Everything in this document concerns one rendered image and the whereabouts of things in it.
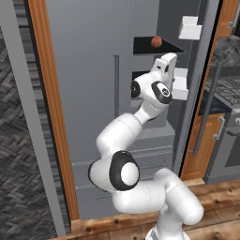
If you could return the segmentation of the grey freezer drawer front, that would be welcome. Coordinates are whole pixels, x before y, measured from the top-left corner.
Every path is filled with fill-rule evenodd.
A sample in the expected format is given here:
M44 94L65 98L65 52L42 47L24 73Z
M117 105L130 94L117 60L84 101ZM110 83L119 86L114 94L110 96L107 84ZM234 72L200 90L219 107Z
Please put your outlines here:
M161 168L173 165L173 147L171 145L132 150L132 156L140 167L140 179L150 180ZM89 162L78 162L72 166L75 191L79 207L80 219L105 218L118 215L113 207L110 193L95 187L88 178Z

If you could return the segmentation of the brown onion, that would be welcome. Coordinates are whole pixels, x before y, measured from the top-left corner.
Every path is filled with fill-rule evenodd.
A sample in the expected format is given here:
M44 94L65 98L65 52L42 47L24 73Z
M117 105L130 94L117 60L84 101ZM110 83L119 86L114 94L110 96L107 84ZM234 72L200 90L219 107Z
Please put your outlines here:
M151 46L153 48L159 48L162 45L162 38L159 36L155 36L151 40Z

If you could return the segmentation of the tall wooden side panel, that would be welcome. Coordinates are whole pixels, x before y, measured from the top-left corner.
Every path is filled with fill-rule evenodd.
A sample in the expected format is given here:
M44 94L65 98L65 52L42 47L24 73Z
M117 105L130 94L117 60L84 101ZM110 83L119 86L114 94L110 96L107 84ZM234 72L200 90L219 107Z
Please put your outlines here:
M67 208L70 220L77 220L80 218L79 208L69 158L46 0L27 0L27 2L37 43L37 53L48 100L52 130L67 197Z

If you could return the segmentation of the wooden wall cupboard door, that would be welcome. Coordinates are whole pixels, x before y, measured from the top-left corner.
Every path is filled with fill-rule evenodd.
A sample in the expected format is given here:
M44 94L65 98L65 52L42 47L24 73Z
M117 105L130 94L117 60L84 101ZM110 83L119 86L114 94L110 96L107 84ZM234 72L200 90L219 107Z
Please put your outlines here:
M219 17L217 19L216 38L226 38L232 34L233 28L228 28L228 22L234 20L240 0L222 0Z

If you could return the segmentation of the white door bin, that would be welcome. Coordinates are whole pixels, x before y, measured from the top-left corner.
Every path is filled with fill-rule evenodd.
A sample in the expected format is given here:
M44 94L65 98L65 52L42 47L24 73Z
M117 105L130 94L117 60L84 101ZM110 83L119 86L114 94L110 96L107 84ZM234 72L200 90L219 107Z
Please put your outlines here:
M179 39L199 40L202 26L198 25L198 17L183 16L180 24Z
M188 99L187 88L187 75L188 70L186 68L177 67L174 70L174 81L172 83L172 98L178 100Z

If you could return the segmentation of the grey oven with hob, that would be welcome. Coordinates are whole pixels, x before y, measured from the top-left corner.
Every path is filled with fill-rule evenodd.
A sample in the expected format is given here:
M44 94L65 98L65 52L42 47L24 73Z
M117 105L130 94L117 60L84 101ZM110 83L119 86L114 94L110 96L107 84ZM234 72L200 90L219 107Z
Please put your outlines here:
M240 76L219 77L214 94L214 113L224 113L225 124L203 178L206 184L240 179L240 136L226 133L240 128Z

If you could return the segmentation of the grey open fridge door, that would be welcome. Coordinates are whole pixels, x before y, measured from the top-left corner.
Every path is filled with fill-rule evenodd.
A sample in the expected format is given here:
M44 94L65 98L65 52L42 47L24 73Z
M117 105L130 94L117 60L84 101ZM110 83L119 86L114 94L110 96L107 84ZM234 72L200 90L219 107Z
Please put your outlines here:
M221 7L221 0L202 1L206 4L206 6L203 11L204 18L202 22L201 37L198 42L193 42L193 50L191 51L187 74L188 96L187 100L180 104L177 120L172 164L172 170L176 174L180 173L190 124L192 117L194 116L194 108L204 73L204 67L207 66L207 55L210 49L209 45L214 32L218 9Z

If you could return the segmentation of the grey fridge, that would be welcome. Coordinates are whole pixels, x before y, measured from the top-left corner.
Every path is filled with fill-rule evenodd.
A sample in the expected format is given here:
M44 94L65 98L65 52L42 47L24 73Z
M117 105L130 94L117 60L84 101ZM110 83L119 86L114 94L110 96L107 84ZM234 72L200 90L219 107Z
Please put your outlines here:
M46 0L52 45L82 219L115 215L111 196L88 179L98 134L140 105L133 78L165 53L176 53L175 76L190 91L147 122L129 148L148 180L162 167L179 172L203 77L219 0Z

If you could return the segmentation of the wooden base cupboard door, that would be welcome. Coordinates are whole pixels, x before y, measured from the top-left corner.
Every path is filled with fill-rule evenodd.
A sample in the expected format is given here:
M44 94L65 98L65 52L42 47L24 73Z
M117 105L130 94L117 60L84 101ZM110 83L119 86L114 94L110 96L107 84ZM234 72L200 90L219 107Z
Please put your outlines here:
M194 155L193 150L203 118L201 115L197 117L197 120L195 121L191 130L187 152L180 175L180 178L183 181L204 177L216 143L214 135L218 134L221 125L221 121L219 120L220 116L224 116L224 113L208 115L198 154Z

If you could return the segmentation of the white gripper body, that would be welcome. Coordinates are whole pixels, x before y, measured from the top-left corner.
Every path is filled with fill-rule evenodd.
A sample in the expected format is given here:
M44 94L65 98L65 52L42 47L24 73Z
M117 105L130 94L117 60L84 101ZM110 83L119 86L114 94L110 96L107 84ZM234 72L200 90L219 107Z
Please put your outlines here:
M177 54L172 52L166 53L161 56L161 60L164 62L164 68L162 71L162 81L169 89L172 89Z

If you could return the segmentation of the black fridge shelf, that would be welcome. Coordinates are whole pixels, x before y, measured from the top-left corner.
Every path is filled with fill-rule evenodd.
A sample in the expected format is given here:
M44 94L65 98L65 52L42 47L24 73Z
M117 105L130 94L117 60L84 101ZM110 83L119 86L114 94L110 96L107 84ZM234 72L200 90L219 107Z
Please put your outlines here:
M152 46L153 37L135 37L133 41L133 54L161 54L161 53L183 53L184 50L163 39L158 48Z

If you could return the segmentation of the grey closed fridge door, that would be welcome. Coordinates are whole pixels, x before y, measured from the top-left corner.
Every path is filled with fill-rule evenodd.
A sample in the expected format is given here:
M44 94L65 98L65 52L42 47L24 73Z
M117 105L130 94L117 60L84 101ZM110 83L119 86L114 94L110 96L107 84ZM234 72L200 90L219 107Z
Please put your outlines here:
M115 55L119 114L130 111L130 0L46 3L70 160L94 160L96 138L114 119Z

